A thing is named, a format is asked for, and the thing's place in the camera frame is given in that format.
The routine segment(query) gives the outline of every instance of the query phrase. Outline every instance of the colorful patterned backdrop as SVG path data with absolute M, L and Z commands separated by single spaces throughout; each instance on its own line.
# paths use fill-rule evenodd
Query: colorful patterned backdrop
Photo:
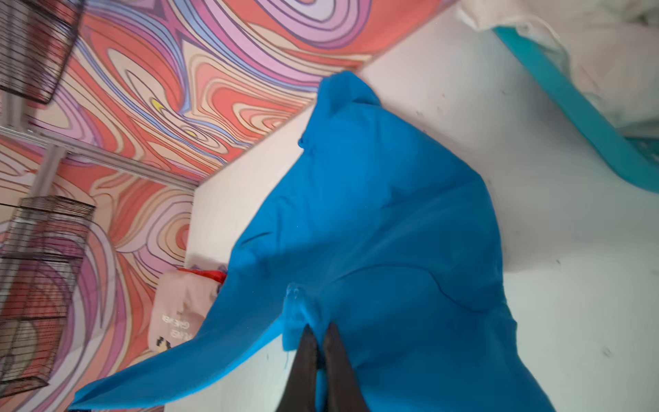
M 30 189 L 43 149 L 0 140 L 0 198 Z M 160 274 L 182 266 L 192 196 L 104 167 L 66 160 L 56 194 L 96 206 L 86 259 L 50 385 L 0 399 L 3 412 L 64 411 L 74 392 L 152 354 L 147 350 Z M 0 207 L 0 241 L 12 209 Z
M 88 0 L 33 122 L 201 181 L 451 0 Z

